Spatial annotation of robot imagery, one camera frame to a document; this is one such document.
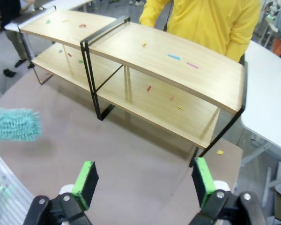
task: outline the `bolt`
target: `bolt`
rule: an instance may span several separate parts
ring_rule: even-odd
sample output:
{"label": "bolt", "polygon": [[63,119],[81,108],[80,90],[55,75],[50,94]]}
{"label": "bolt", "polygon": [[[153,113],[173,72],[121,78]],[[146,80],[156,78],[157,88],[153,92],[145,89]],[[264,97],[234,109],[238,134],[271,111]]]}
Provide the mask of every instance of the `bolt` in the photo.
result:
{"label": "bolt", "polygon": [[66,202],[66,201],[69,201],[69,199],[70,199],[70,196],[68,196],[68,195],[66,195],[65,197],[64,197],[64,201]]}
{"label": "bolt", "polygon": [[45,203],[45,199],[42,198],[41,200],[38,201],[39,204],[44,204]]}
{"label": "bolt", "polygon": [[251,195],[249,195],[248,193],[244,194],[244,199],[245,200],[250,200],[251,199]]}
{"label": "bolt", "polygon": [[219,191],[218,193],[216,193],[216,196],[218,198],[223,198],[225,196],[225,194],[222,191]]}

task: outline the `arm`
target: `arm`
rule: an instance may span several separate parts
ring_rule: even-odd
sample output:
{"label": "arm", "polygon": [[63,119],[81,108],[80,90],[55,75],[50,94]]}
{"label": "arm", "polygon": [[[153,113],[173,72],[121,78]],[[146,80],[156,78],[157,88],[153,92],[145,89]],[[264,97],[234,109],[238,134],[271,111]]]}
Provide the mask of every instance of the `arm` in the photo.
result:
{"label": "arm", "polygon": [[245,6],[241,15],[234,22],[231,29],[230,43],[227,46],[225,54],[228,58],[238,62],[244,54],[249,46],[259,14],[260,1],[245,0]]}
{"label": "arm", "polygon": [[147,0],[144,11],[140,16],[140,23],[149,27],[155,27],[156,20],[165,4],[170,0]]}
{"label": "arm", "polygon": [[35,2],[35,0],[25,0],[25,2],[27,3],[27,5],[21,9],[20,11],[21,15],[24,14],[29,9],[29,7]]}

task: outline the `brown tabletop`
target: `brown tabletop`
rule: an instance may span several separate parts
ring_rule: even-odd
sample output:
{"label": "brown tabletop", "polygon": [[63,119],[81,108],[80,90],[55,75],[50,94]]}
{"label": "brown tabletop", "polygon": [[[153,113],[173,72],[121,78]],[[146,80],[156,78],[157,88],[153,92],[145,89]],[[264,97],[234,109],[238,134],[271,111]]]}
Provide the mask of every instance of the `brown tabletop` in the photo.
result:
{"label": "brown tabletop", "polygon": [[[54,198],[75,183],[84,161],[96,161],[100,179],[87,212],[94,225],[184,225],[199,211],[186,140],[118,108],[100,121],[89,92],[58,77],[41,86],[32,71],[0,107],[40,112],[37,141],[0,141],[1,157],[33,195]],[[223,139],[206,154],[213,178],[230,188],[241,157],[242,150]]]}

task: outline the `person in yellow hoodie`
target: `person in yellow hoodie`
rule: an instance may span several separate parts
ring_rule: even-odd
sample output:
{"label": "person in yellow hoodie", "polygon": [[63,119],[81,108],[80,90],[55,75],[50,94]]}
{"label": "person in yellow hoodie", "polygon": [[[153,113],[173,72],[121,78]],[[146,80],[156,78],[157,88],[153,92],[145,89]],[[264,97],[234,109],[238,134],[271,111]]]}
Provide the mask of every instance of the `person in yellow hoodie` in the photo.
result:
{"label": "person in yellow hoodie", "polygon": [[[155,27],[170,0],[147,0],[140,23]],[[260,14],[260,0],[173,0],[167,32],[239,61]]]}

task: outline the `khaki pants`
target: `khaki pants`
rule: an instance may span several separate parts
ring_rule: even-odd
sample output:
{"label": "khaki pants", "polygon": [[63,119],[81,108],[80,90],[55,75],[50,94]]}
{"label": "khaki pants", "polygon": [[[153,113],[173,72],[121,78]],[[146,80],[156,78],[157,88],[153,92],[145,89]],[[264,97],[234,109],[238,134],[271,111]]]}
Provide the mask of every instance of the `khaki pants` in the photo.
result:
{"label": "khaki pants", "polygon": [[7,38],[13,43],[16,51],[18,52],[20,59],[27,59],[24,45],[19,32],[6,30],[5,31]]}

